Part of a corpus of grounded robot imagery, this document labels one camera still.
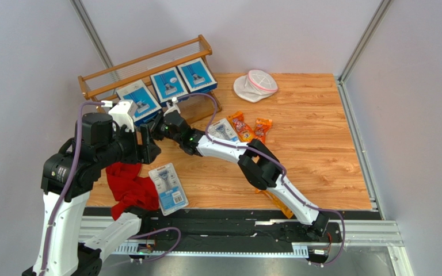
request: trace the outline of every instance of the plastic packaging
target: plastic packaging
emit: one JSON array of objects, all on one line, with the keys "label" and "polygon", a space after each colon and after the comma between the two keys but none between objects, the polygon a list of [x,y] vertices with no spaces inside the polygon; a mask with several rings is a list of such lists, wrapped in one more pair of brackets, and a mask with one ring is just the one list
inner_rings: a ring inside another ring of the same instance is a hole
[{"label": "plastic packaging", "polygon": [[276,197],[271,192],[269,192],[267,190],[263,191],[263,190],[255,189],[255,193],[257,193],[257,194],[263,193],[268,198],[270,198],[272,203],[274,203],[274,205],[276,205],[282,211],[282,213],[285,215],[286,218],[290,219],[294,215],[293,212],[289,209],[289,207],[287,207],[278,197]]},{"label": "plastic packaging", "polygon": [[243,112],[238,111],[235,114],[228,116],[227,119],[237,132],[241,142],[250,142],[255,138],[255,132],[253,132],[249,125],[245,124]]},{"label": "plastic packaging", "polygon": [[184,188],[180,184],[172,163],[148,172],[158,192],[161,212],[164,216],[189,205]]},{"label": "plastic packaging", "polygon": [[210,135],[233,142],[240,142],[238,135],[227,119],[223,118],[209,126]]},{"label": "plastic packaging", "polygon": [[262,119],[257,118],[255,124],[255,138],[262,141],[265,144],[265,137],[267,136],[267,132],[272,127],[272,120],[270,119]]}]

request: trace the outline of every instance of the floor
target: floor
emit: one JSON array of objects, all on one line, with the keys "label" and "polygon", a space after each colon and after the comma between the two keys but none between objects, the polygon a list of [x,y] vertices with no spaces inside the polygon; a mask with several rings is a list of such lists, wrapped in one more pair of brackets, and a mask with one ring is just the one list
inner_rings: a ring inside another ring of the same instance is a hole
[{"label": "floor", "polygon": [[[240,99],[233,82],[242,74],[215,74],[222,112],[215,121],[241,110],[254,127],[257,117],[273,120],[265,144],[288,170],[288,177],[311,202],[322,208],[370,209],[371,203],[355,153],[334,76],[273,74],[279,91],[257,103]],[[192,124],[204,129],[209,118]],[[190,208],[276,209],[263,194],[255,194],[236,164],[183,153],[171,140],[159,141],[156,161],[140,174],[172,162]],[[96,182],[89,206],[116,202],[105,170]]]},{"label": "floor", "polygon": [[113,275],[232,275],[232,276],[394,276],[387,247],[348,247],[338,262],[324,268],[309,266],[306,260],[290,258],[229,258],[167,256],[151,263],[125,263],[123,255],[111,255],[103,264],[100,276]]}]

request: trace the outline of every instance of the pink stripe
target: pink stripe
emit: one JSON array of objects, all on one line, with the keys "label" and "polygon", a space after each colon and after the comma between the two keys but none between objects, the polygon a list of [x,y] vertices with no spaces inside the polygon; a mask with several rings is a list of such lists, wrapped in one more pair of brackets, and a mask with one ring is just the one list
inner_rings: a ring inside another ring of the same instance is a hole
[{"label": "pink stripe", "polygon": [[267,92],[277,92],[277,88],[276,88],[276,89],[267,89],[267,88],[265,88],[265,87],[260,86],[260,85],[259,85],[258,83],[256,83],[254,80],[252,80],[252,78],[250,77],[250,72],[252,72],[252,71],[254,71],[254,70],[255,70],[255,69],[248,71],[248,80],[249,80],[253,85],[257,86],[258,89],[263,90],[263,91],[267,91]]}]

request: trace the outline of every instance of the wooden rack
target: wooden rack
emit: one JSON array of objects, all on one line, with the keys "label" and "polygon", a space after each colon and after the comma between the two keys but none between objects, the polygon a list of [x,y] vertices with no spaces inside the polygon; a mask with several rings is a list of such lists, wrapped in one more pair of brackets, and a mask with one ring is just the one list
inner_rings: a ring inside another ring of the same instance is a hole
[{"label": "wooden rack", "polygon": [[[85,99],[93,101],[116,100],[115,90],[117,88],[140,79],[153,91],[150,75],[168,68],[198,58],[202,58],[206,66],[209,67],[205,58],[207,55],[212,55],[212,49],[201,34],[195,39],[130,60],[95,74],[78,76],[78,81]],[[221,111],[221,105],[217,99],[216,101],[218,102],[218,111]],[[214,112],[214,105],[207,97],[192,97],[181,102],[179,106],[183,108],[182,116],[188,123],[200,120]],[[99,107],[97,109],[99,112],[105,112],[103,108]]]}]

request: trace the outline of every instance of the metal rod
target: metal rod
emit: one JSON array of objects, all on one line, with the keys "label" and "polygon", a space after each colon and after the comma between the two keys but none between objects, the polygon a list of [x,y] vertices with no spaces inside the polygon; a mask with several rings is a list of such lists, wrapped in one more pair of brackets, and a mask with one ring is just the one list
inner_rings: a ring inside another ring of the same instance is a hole
[{"label": "metal rod", "polygon": [[371,22],[369,22],[369,25],[367,26],[366,30],[364,31],[363,36],[361,37],[361,40],[357,44],[356,49],[354,50],[354,53],[350,56],[349,61],[344,67],[344,70],[342,74],[338,77],[338,80],[340,82],[346,82],[349,78],[350,73],[354,69],[354,66],[356,65],[359,57],[363,53],[365,47],[369,43],[369,40],[371,39],[372,35],[378,28],[379,24],[381,23],[381,20],[383,19],[384,15],[390,8],[391,3],[393,0],[382,0],[381,3],[378,6],[378,9],[376,10],[376,13],[371,19]]},{"label": "metal rod", "polygon": [[100,56],[100,59],[104,63],[105,67],[106,68],[113,67],[114,64],[112,63],[109,54],[105,50],[105,47],[102,41],[100,40],[100,37],[98,36],[97,31],[95,30],[95,27],[92,24],[92,20],[88,16],[85,6],[81,2],[81,0],[70,0],[70,2],[73,5],[75,11],[77,12],[78,17],[81,20],[81,23],[83,23],[83,27],[85,27],[85,31],[86,33],[88,33],[88,36],[90,37],[90,40],[95,46],[95,49],[97,50],[97,53]]}]

